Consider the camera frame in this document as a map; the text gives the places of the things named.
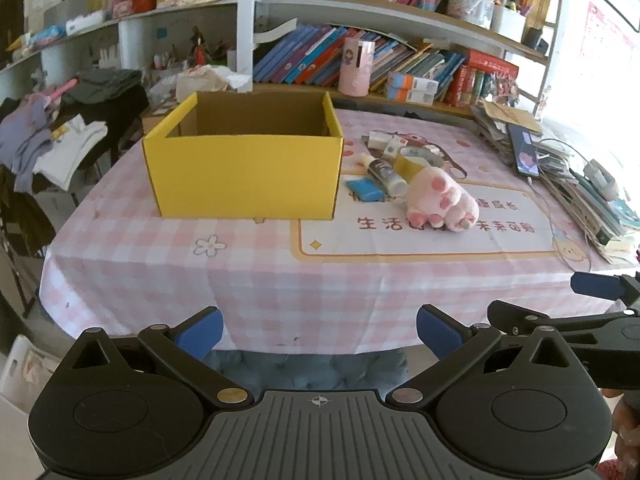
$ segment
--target gray cushion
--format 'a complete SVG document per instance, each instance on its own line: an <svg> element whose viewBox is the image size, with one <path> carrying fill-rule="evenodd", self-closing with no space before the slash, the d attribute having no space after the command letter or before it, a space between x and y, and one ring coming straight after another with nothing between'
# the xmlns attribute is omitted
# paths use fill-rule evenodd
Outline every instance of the gray cushion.
<svg viewBox="0 0 640 480"><path fill-rule="evenodd" d="M402 349L356 355L212 350L202 360L258 397L272 390L378 390L385 398L409 378Z"/></svg>

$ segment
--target table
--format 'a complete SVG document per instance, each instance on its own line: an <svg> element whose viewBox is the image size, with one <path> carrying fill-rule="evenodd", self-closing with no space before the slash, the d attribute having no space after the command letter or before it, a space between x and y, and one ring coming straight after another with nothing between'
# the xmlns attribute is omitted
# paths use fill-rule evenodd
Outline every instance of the table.
<svg viewBox="0 0 640 480"><path fill-rule="evenodd" d="M482 223L457 234L411 230L396 204L356 202L344 184L333 221L161 219L138 144L53 241L40 285L44 308L77 337L90 326L112 335L174 326L213 304L225 319L216 348L351 354L419 344L415 315L423 303L465 324L485 320L495 299L556 317L604 311L610 302L572 293L572 271L556 249L575 269L588 270L588 250L594 270L630 272L629 264L610 266L586 248L540 187L552 239L527 184L475 134L352 110L338 110L338 118L342 178L363 173L357 153L373 129L399 132L411 144L432 142L454 173L466 174Z"/></svg>

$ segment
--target white flower print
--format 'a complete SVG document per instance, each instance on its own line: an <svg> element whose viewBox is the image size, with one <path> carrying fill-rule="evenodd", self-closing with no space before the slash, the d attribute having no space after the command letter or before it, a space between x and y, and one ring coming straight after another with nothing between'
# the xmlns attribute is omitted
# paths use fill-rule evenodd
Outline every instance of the white flower print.
<svg viewBox="0 0 640 480"><path fill-rule="evenodd" d="M226 249L226 244L218 241L216 235L211 235L209 239L198 238L196 240L196 248L193 250L193 254L200 256L206 254L209 258L213 258L218 251Z"/></svg>

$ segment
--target pink pencil holder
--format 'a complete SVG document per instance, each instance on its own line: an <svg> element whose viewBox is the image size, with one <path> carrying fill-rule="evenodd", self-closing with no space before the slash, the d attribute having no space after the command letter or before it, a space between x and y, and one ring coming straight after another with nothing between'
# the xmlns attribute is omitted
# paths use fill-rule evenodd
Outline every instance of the pink pencil holder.
<svg viewBox="0 0 640 480"><path fill-rule="evenodd" d="M352 97L364 97L369 93L375 49L376 44L373 41L362 41L357 38L344 40L338 83L338 90L341 93Z"/></svg>

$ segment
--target gray ribbed plate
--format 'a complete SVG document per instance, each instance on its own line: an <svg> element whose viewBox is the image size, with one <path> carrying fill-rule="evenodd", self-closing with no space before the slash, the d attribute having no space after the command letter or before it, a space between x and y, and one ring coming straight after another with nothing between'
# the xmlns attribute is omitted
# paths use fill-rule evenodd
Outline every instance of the gray ribbed plate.
<svg viewBox="0 0 640 480"><path fill-rule="evenodd" d="M418 413L373 392L266 392L220 413L185 456L139 480L497 480L460 460ZM568 480L599 480L587 469ZM46 480L66 480L49 474Z"/></svg>

